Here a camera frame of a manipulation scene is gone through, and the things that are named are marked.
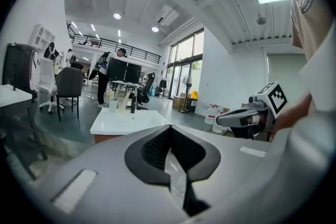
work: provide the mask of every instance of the black pants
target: black pants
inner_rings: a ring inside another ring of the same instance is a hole
[[[109,83],[109,79],[105,74],[98,72],[98,103],[104,104],[104,93],[107,87],[107,83]]]

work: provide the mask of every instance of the floor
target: floor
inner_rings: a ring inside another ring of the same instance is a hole
[[[38,108],[40,103],[48,100],[48,95],[39,94],[34,103],[35,122],[40,129],[40,139],[45,147],[48,159],[44,161],[41,157],[32,163],[30,168],[37,176],[36,181],[32,181],[25,170],[20,165],[14,154],[9,153],[8,162],[19,180],[22,180],[34,188],[46,178],[57,171],[62,165],[78,156],[94,144],[93,135],[90,128],[100,112],[97,107],[97,86],[84,86],[82,95],[79,98],[79,120],[77,119],[77,105],[71,111],[71,102],[61,100],[65,104],[65,110],[61,112],[59,122],[56,107],[53,113],[48,113],[47,106],[42,110]],[[189,113],[183,114],[172,108],[172,100],[166,98],[151,97],[150,102],[142,107],[149,110],[158,110],[172,124],[185,125],[195,129],[208,131],[211,126],[204,123],[204,117]],[[171,175],[171,193],[176,198],[176,202],[182,206],[186,175],[173,154],[169,153],[166,159],[166,170]]]

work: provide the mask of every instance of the cup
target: cup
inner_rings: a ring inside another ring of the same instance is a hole
[[[118,101],[117,100],[110,100],[109,101],[109,110],[111,113],[115,113],[117,109]]]

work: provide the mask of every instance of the white chair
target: white chair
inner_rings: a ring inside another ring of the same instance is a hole
[[[40,59],[40,83],[38,85],[38,89],[41,92],[49,93],[50,101],[42,103],[39,107],[42,110],[44,106],[48,105],[48,112],[52,114],[51,108],[53,106],[57,106],[55,94],[57,92],[56,82],[55,82],[55,75],[54,75],[54,65],[53,61],[46,58]]]

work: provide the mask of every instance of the tabletop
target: tabletop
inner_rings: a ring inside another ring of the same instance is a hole
[[[129,86],[133,86],[133,87],[137,87],[137,88],[143,87],[142,85],[139,85],[139,84],[134,84],[134,83],[129,83],[129,82],[123,82],[121,80],[115,80],[115,81],[113,81],[113,83],[129,85]]]
[[[13,91],[10,84],[0,85],[0,108],[10,104],[15,104],[32,99],[32,95],[18,88]]]
[[[94,121],[90,133],[100,135],[126,135],[152,127],[169,124],[157,110],[126,110],[111,113],[108,108],[101,109]]]

